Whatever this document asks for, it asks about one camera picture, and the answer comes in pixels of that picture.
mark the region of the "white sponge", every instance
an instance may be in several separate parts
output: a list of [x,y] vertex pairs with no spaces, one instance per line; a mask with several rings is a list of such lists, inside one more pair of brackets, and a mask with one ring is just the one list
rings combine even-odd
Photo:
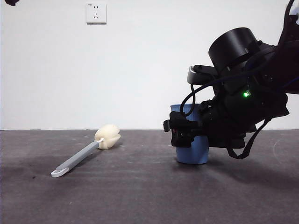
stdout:
[[99,142],[99,149],[108,150],[120,139],[121,135],[116,125],[105,125],[94,135],[94,140]]

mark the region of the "black cable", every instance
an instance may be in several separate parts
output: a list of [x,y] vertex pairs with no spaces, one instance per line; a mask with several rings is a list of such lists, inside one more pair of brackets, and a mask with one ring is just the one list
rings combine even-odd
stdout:
[[[193,86],[193,84],[191,84],[190,87],[191,87],[192,93],[194,93],[194,86]],[[188,113],[185,114],[186,117],[188,117],[190,114],[192,114],[192,112],[193,112],[193,110],[195,108],[195,93],[193,94],[192,98],[193,99],[192,99],[191,109],[190,109],[190,111]]]
[[229,81],[229,80],[233,80],[233,79],[238,79],[238,78],[242,78],[242,77],[250,77],[254,74],[256,74],[257,72],[259,72],[260,70],[264,69],[272,60],[273,58],[275,58],[275,55],[279,54],[280,51],[282,50],[282,47],[287,39],[287,28],[288,28],[288,24],[289,24],[289,14],[290,14],[290,10],[291,10],[291,7],[292,7],[292,4],[295,0],[290,0],[289,1],[289,4],[288,6],[286,7],[286,10],[285,10],[285,20],[284,20],[284,28],[283,28],[283,31],[281,33],[281,36],[280,36],[280,39],[279,39],[279,42],[278,42],[278,45],[276,46],[276,52],[274,53],[274,55],[264,64],[260,65],[259,67],[256,67],[255,69],[253,70],[250,70],[250,71],[244,71],[244,72],[241,72],[240,74],[238,75],[234,75],[234,76],[230,76],[230,77],[224,77],[224,78],[221,78],[221,79],[217,79],[215,81],[211,81],[199,88],[197,88],[195,91],[191,92],[184,100],[183,102],[181,103],[181,106],[179,108],[179,111],[181,113],[181,115],[185,116],[186,117],[186,114],[183,112],[183,108],[184,108],[184,105],[186,104],[186,102],[188,101],[188,99],[190,99],[190,97],[192,97],[193,95],[195,95],[196,93],[198,93],[199,91],[209,87],[209,86],[213,86],[215,84],[218,84],[218,83],[221,83],[221,82],[225,82],[225,81]]
[[298,80],[299,80],[299,77],[297,77],[297,78],[291,80],[291,81],[288,82],[287,84],[284,84],[284,85],[282,86],[282,88],[285,88],[285,87],[289,86],[290,84],[292,84],[293,82],[296,82],[296,81],[298,81]]

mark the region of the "white wall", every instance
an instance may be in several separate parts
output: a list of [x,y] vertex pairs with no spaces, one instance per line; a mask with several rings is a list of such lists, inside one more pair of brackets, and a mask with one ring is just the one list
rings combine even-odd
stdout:
[[[189,65],[212,65],[211,43],[237,27],[276,44],[287,2],[106,0],[98,26],[85,24],[84,0],[2,3],[1,129],[162,129],[190,92]],[[298,102],[289,95],[291,115],[267,128],[299,128]]]

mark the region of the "electrical outlet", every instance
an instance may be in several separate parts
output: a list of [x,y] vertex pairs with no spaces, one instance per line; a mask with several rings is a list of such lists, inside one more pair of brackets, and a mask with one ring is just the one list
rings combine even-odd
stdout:
[[106,4],[89,3],[86,5],[86,23],[101,24],[106,23]]

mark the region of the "blue cup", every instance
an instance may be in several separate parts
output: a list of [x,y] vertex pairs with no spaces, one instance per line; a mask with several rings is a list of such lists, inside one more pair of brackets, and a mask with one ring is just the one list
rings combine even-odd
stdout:
[[[185,104],[183,111],[188,113],[192,104]],[[193,112],[187,117],[188,120],[199,121],[199,104],[195,104]],[[171,105],[171,111],[179,112],[180,104]],[[208,160],[209,142],[206,136],[196,136],[190,148],[176,147],[177,160],[187,164],[204,164]]]

